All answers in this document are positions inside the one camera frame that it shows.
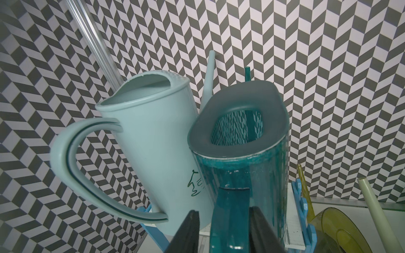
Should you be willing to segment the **olive green transparent watering can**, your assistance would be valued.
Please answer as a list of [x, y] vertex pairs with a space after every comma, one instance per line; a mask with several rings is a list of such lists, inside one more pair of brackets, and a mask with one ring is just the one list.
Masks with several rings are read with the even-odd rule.
[[310, 193], [308, 191], [304, 170], [297, 165], [297, 174], [302, 185], [302, 197], [308, 203], [308, 223], [316, 231], [316, 253], [370, 253], [372, 252], [365, 237], [354, 222], [341, 210], [329, 207], [314, 213]]

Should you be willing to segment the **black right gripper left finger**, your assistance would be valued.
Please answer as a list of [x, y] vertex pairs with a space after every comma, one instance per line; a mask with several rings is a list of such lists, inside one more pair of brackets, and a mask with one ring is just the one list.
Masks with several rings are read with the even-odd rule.
[[165, 253], [197, 253], [199, 229], [199, 212], [191, 210], [171, 240]]

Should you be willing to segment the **teal transparent watering can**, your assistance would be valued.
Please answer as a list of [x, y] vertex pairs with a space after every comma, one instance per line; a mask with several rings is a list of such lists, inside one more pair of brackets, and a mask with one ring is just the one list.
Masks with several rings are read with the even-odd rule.
[[201, 107], [188, 144], [214, 204], [212, 253], [250, 253], [254, 206], [284, 247], [289, 130], [283, 99], [269, 81], [231, 85]]

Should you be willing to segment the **blue and white wooden shelf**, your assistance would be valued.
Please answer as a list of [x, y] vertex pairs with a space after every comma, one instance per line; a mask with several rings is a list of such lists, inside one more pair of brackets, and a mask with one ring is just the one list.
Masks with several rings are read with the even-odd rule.
[[[314, 253], [317, 244], [315, 227], [308, 223], [308, 203], [302, 197], [302, 181], [296, 179], [288, 185], [287, 228], [284, 237], [288, 253]], [[163, 234], [155, 225], [142, 225], [147, 233], [139, 253], [163, 253], [172, 236]]]

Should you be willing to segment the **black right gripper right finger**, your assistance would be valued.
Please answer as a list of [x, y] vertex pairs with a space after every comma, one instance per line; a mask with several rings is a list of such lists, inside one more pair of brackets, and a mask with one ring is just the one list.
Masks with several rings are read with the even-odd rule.
[[285, 253], [285, 249], [259, 207], [249, 209], [249, 242], [251, 253]]

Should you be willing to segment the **aluminium corner post left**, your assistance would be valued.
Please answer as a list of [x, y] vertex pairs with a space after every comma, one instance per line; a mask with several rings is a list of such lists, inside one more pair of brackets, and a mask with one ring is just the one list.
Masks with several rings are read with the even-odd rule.
[[124, 80], [111, 57], [85, 1], [66, 0], [66, 5], [74, 20], [77, 22], [78, 28], [89, 46], [90, 51], [95, 56], [105, 78], [110, 83], [113, 91], [116, 92], [120, 89]]

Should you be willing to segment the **beige plastic watering can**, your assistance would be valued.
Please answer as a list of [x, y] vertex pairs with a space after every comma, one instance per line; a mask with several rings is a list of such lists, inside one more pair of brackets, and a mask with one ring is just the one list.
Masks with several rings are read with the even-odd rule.
[[357, 181], [386, 253], [404, 253], [369, 181], [366, 178], [359, 178]]

